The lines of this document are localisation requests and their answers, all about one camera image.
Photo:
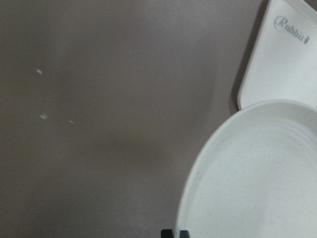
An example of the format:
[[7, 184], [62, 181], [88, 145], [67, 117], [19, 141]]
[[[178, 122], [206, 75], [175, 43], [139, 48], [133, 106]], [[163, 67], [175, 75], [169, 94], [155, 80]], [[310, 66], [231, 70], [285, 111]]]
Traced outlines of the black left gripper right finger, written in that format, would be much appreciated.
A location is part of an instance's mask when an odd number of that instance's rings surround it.
[[187, 230], [181, 230], [179, 232], [179, 238], [190, 238], [189, 231]]

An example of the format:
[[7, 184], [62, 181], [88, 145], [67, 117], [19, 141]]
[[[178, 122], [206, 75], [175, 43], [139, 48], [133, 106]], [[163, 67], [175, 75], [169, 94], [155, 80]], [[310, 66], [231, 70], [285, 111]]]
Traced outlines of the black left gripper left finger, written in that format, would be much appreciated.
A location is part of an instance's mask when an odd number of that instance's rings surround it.
[[161, 238], [173, 238], [173, 230], [172, 229], [163, 229], [160, 232]]

